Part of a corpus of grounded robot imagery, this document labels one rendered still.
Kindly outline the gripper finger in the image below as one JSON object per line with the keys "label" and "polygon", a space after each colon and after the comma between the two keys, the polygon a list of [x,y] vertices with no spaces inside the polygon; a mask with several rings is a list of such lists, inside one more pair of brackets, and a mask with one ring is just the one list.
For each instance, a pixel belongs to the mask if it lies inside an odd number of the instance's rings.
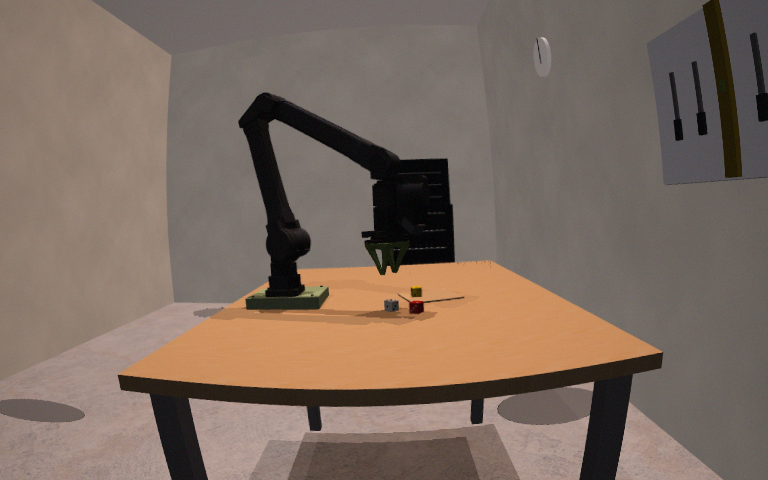
{"label": "gripper finger", "polygon": [[[392,273],[397,273],[398,269],[400,267],[401,261],[410,245],[410,241],[401,241],[401,242],[392,242],[391,243],[391,249],[389,254],[389,264],[392,270]],[[393,255],[393,247],[399,247],[399,254],[397,257],[396,264],[394,263],[394,255]]]}
{"label": "gripper finger", "polygon": [[[372,257],[380,275],[385,275],[390,249],[391,249],[391,243],[365,243],[365,248],[369,252],[370,256]],[[382,251],[382,264],[380,264],[376,250],[379,249]]]}

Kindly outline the red die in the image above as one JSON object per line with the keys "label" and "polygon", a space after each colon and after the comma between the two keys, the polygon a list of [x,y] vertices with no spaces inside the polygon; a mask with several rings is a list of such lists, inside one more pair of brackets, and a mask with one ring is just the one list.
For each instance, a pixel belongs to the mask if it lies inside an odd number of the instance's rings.
{"label": "red die", "polygon": [[423,301],[412,301],[409,302],[409,313],[419,314],[424,312],[424,302]]}

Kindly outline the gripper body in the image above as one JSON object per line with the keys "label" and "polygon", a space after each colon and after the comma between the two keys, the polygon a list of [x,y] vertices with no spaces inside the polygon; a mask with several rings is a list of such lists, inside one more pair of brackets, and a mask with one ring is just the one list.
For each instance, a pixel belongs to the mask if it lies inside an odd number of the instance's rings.
{"label": "gripper body", "polygon": [[[362,238],[370,237],[370,240],[365,240],[365,243],[392,243],[392,242],[410,241],[410,238],[404,238],[404,235],[412,235],[407,230],[377,231],[376,209],[381,209],[381,208],[392,208],[392,206],[373,207],[374,231],[362,232]],[[376,233],[376,235],[369,234],[369,233]]]}

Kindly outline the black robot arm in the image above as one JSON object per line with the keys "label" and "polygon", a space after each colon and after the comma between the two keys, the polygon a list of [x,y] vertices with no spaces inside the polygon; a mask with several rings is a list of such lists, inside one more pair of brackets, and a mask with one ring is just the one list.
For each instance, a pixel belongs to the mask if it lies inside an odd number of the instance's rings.
{"label": "black robot arm", "polygon": [[[405,206],[427,206],[430,200],[427,177],[398,174],[401,162],[396,154],[283,99],[262,93],[238,121],[250,147],[269,223],[266,249],[271,256],[271,276],[266,297],[296,297],[305,291],[293,261],[306,255],[311,246],[310,236],[295,220],[285,194],[269,135],[269,122],[274,119],[347,156],[369,170],[371,179],[382,180],[372,185],[373,206],[392,208],[376,209],[377,231],[422,234],[428,223],[427,207]],[[398,202],[404,208],[393,208]]]}

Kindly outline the white die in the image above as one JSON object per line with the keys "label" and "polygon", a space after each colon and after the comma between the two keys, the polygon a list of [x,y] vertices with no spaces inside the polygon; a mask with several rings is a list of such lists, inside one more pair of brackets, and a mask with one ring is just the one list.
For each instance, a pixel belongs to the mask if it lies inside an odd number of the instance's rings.
{"label": "white die", "polygon": [[384,300],[384,310],[389,312],[399,310],[399,301],[396,299]]}

